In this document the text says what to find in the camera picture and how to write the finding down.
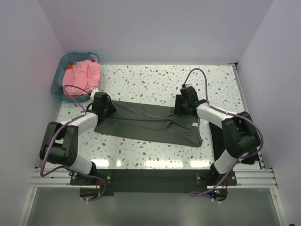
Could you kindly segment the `dark green t-shirt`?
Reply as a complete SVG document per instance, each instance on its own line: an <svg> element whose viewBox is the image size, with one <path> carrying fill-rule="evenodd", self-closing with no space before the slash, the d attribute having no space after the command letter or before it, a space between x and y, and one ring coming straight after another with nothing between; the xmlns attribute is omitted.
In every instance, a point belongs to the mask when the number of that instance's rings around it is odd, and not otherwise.
<svg viewBox="0 0 301 226"><path fill-rule="evenodd" d="M143 141L201 147L198 119L178 115L174 108L113 101L117 111L95 127L94 132Z"/></svg>

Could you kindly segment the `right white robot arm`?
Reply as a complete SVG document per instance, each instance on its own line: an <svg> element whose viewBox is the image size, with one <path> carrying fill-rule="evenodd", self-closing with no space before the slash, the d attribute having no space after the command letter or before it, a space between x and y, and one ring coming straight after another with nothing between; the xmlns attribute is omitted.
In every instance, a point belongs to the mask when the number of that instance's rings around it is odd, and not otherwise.
<svg viewBox="0 0 301 226"><path fill-rule="evenodd" d="M209 122L215 161L210 166L210 181L220 185L226 173L240 160L262 146L258 127L248 112L232 113L200 100L192 86L183 86L176 96L175 113L190 115Z"/></svg>

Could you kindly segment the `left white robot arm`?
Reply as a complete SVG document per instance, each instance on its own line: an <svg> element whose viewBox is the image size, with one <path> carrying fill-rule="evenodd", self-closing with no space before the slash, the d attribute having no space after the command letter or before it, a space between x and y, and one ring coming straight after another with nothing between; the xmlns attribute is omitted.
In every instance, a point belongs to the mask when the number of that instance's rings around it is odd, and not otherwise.
<svg viewBox="0 0 301 226"><path fill-rule="evenodd" d="M42 141L40 176L65 168L81 174L87 185L97 181L96 166L78 154L78 138L81 134L99 126L106 118L117 111L111 97L105 92L96 92L93 102L84 109L83 114L66 122L50 122Z"/></svg>

